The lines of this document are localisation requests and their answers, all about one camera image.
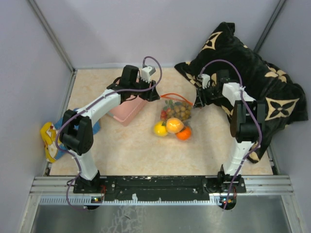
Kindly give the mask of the red cherry tomato sprig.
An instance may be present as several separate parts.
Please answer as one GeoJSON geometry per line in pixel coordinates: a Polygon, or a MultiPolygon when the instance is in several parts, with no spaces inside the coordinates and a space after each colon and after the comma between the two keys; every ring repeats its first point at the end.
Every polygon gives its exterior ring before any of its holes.
{"type": "Polygon", "coordinates": [[[181,114],[181,108],[180,105],[182,105],[179,101],[173,101],[173,100],[166,100],[165,106],[162,108],[160,113],[160,119],[163,121],[166,121],[169,118],[175,117],[180,118],[181,114]]]}

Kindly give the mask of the brown longan bunch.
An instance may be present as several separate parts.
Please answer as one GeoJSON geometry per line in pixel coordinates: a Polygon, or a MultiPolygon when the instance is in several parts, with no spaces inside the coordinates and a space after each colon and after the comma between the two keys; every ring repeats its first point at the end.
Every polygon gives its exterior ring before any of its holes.
{"type": "Polygon", "coordinates": [[[187,102],[184,102],[184,101],[179,101],[179,102],[182,103],[182,105],[180,105],[181,114],[180,114],[179,119],[181,121],[186,121],[186,120],[191,118],[192,106],[190,104],[188,104],[187,102]]]}

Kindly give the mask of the clear zip top bag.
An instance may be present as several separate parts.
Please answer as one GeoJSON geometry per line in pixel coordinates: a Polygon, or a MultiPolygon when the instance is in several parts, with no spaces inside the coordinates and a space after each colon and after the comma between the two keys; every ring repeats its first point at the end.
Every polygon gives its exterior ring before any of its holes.
{"type": "Polygon", "coordinates": [[[159,118],[153,132],[159,137],[175,136],[180,141],[188,141],[192,136],[190,120],[193,103],[177,93],[160,96],[159,118]]]}

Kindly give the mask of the pink plastic basket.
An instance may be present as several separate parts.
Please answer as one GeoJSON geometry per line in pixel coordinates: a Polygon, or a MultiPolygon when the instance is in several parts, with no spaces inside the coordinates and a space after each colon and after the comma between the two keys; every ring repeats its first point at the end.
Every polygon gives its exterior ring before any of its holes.
{"type": "Polygon", "coordinates": [[[112,96],[118,95],[120,103],[110,109],[107,114],[122,126],[128,126],[137,114],[143,109],[147,101],[143,100],[135,92],[120,91],[112,96]]]}

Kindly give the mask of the orange peach fruit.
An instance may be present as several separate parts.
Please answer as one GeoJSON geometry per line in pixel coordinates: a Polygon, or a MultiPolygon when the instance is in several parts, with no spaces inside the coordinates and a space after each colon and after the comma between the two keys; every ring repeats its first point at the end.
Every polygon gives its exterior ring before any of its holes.
{"type": "Polygon", "coordinates": [[[184,128],[184,124],[178,118],[172,117],[166,121],[166,130],[169,133],[173,133],[173,134],[178,133],[182,131],[183,128],[184,128]]]}

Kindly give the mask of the red orange tangerine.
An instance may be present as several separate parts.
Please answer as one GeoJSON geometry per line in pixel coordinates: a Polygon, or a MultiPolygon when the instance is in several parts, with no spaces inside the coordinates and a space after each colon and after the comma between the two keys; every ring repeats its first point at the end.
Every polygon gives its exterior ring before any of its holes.
{"type": "Polygon", "coordinates": [[[182,141],[186,141],[190,139],[191,135],[192,135],[192,130],[191,130],[191,127],[189,126],[184,127],[180,132],[175,134],[176,138],[182,141]]]}

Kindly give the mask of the yellow lemon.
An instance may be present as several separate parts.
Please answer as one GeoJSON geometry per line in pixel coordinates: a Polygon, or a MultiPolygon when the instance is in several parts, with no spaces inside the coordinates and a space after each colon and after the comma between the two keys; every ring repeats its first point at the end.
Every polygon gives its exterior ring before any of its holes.
{"type": "Polygon", "coordinates": [[[165,137],[168,135],[168,131],[166,129],[166,124],[164,121],[159,121],[153,127],[153,132],[155,135],[160,137],[165,137]]]}

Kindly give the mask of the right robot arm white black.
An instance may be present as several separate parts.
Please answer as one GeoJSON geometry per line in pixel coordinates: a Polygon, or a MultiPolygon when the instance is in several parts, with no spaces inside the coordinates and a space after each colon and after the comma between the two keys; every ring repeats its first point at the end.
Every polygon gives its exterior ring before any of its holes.
{"type": "Polygon", "coordinates": [[[222,164],[217,180],[208,184],[207,189],[219,193],[245,192],[242,166],[256,149],[255,143],[262,139],[265,103],[249,96],[242,84],[231,82],[228,70],[220,70],[218,74],[220,78],[215,85],[209,75],[198,75],[202,86],[197,88],[195,106],[207,105],[208,99],[226,98],[233,107],[230,122],[233,141],[228,160],[222,164]]]}

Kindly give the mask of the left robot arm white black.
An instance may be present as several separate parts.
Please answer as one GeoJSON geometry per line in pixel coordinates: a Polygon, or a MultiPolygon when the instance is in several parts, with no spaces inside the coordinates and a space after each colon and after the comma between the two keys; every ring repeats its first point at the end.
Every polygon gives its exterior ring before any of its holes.
{"type": "Polygon", "coordinates": [[[91,155],[95,123],[131,96],[149,102],[158,100],[160,96],[156,90],[156,81],[151,79],[155,71],[153,66],[144,65],[139,69],[126,65],[121,76],[99,97],[77,111],[65,111],[58,140],[78,166],[78,175],[74,179],[75,193],[94,193],[101,187],[100,172],[91,155]]]}

